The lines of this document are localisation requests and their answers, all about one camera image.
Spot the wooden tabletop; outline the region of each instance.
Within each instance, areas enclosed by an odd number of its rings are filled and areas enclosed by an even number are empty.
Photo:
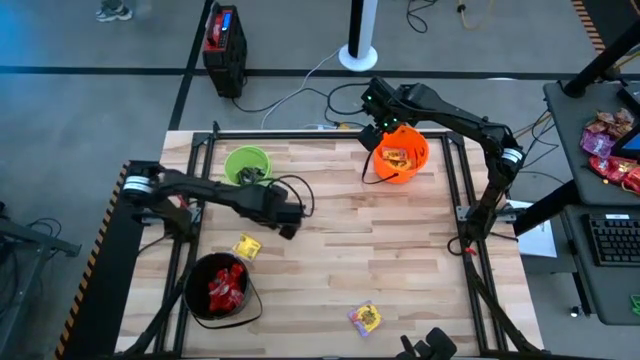
[[[185,171],[192,134],[169,132],[161,164]],[[226,156],[247,144],[268,153],[274,176],[295,174],[309,182],[315,213],[288,241],[230,208],[207,205],[198,256],[229,251],[241,233],[260,241],[262,250],[247,266],[264,314],[228,330],[205,330],[189,317],[184,356],[395,356],[402,351],[401,335],[415,342],[434,327],[457,344],[458,356],[478,354],[462,261],[446,250],[457,230],[440,140],[429,141],[428,163],[404,185],[363,184],[360,176],[367,152],[356,140],[217,141],[211,179],[221,180]],[[452,149],[465,198],[458,154],[455,146]],[[467,153],[480,196],[487,183],[482,151],[467,142]],[[372,167],[367,178],[375,180]],[[304,186],[291,184],[308,204]],[[513,236],[508,225],[493,230]],[[141,246],[161,236],[162,226],[150,227]],[[118,350],[135,342],[160,307],[171,244],[163,241],[138,258]],[[517,243],[491,236],[487,247],[501,305],[528,340],[542,348]],[[364,301],[378,306],[384,318],[368,338],[360,337],[347,318],[347,312]],[[170,320],[168,346],[173,343],[177,309]],[[253,296],[230,322],[257,311]],[[483,316],[495,348],[484,304]]]

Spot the pole base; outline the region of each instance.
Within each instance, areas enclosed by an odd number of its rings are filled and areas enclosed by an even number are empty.
[[[340,53],[338,53],[338,59],[342,66],[346,67],[351,71],[362,72],[367,71],[374,67],[378,62],[378,52],[373,46],[369,47],[369,53],[367,56],[357,59],[349,54],[349,45],[345,45],[340,49]]]

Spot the gray floor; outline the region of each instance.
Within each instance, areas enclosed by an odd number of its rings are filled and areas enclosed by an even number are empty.
[[[308,69],[346,40],[346,1],[233,3],[239,6],[249,37],[250,68]],[[52,0],[0,2],[0,65],[183,68],[202,4],[137,0],[134,21],[98,24],[92,18],[97,0],[76,0],[73,5]],[[477,32],[462,30],[455,2],[442,0],[424,11],[431,28],[426,35],[408,29],[405,4],[380,1],[374,38],[381,53],[377,69],[573,72],[595,54],[568,0],[496,2],[491,21]],[[278,12],[283,7],[285,15]],[[473,8],[481,12],[484,3]],[[41,38],[47,41],[35,46]],[[291,43],[297,44],[293,50]],[[339,68],[339,64],[332,60],[326,68]],[[48,265],[43,293],[33,300],[22,344],[25,357],[51,357],[117,171],[128,159],[159,158],[180,80],[173,76],[0,75],[0,199],[15,221],[56,217],[64,224],[62,237],[85,245],[78,258],[57,257]],[[238,103],[246,108],[265,106],[296,89],[301,80],[250,78]],[[363,80],[314,78],[308,85],[329,91],[354,81]],[[534,121],[545,109],[541,81],[389,80],[393,85],[416,81],[432,86],[446,101],[514,130]],[[357,108],[361,91],[342,90],[335,106]],[[324,99],[308,92],[282,105],[265,128],[321,124],[323,110]],[[369,121],[363,116],[332,118]],[[214,120],[223,129],[257,129],[262,114],[238,111],[216,96],[207,77],[195,77],[180,129],[210,129]],[[558,140],[554,131],[544,139]],[[530,140],[522,142],[526,146]],[[544,150],[539,145],[533,153]],[[531,170],[569,179],[561,151]],[[536,200],[556,186],[548,178],[522,174],[512,195]],[[577,303],[570,277],[530,275],[529,282],[549,350],[638,358],[633,339],[640,338],[640,329],[607,327],[595,317],[567,315]]]

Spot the shoe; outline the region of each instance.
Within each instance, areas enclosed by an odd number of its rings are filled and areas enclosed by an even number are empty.
[[[124,5],[120,5],[116,10],[103,6],[100,10],[96,11],[96,20],[99,22],[111,22],[113,20],[126,21],[132,17],[133,11]]]

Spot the bucket handle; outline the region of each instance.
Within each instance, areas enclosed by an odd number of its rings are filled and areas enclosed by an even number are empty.
[[[251,289],[256,294],[256,298],[258,299],[258,303],[260,304],[260,313],[258,313],[258,315],[252,317],[251,319],[242,320],[242,321],[237,322],[237,323],[227,324],[227,325],[220,325],[220,326],[207,326],[207,325],[201,323],[200,320],[198,320],[198,318],[195,315],[193,315],[193,313],[191,313],[191,315],[193,316],[193,319],[198,323],[198,325],[202,326],[205,329],[209,329],[209,330],[230,329],[230,328],[246,325],[246,324],[248,324],[248,323],[250,323],[252,321],[258,320],[258,318],[260,318],[260,316],[262,316],[262,300],[260,299],[260,295],[258,295],[258,291],[256,291],[256,288],[253,286],[253,282],[251,282],[251,279],[247,278],[247,280],[249,281],[249,284],[251,285]]]
[[[367,185],[379,184],[381,182],[385,182],[385,181],[387,181],[389,179],[393,179],[394,177],[400,175],[398,173],[393,173],[393,175],[387,176],[386,178],[384,178],[382,180],[373,181],[373,182],[364,181],[364,175],[367,173],[367,169],[369,168],[369,160],[371,160],[371,155],[373,155],[374,151],[376,151],[376,150],[374,149],[371,152],[369,152],[369,155],[367,156],[367,160],[364,161],[364,168],[362,169],[362,182],[363,183],[365,183]]]

